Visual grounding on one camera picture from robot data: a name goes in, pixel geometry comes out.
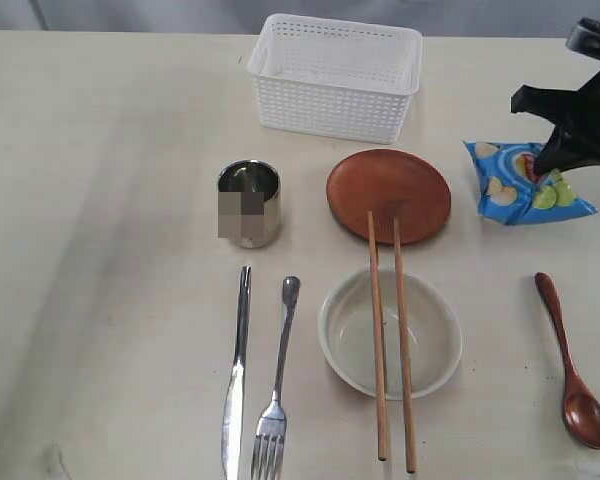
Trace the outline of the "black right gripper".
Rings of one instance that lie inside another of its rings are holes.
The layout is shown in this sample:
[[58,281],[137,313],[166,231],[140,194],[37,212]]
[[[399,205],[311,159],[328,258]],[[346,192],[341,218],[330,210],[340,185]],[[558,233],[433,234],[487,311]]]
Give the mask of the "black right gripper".
[[[600,21],[581,19],[566,47],[600,60]],[[536,175],[600,166],[600,70],[577,90],[523,85],[511,97],[511,111],[533,114],[554,125],[535,158]]]

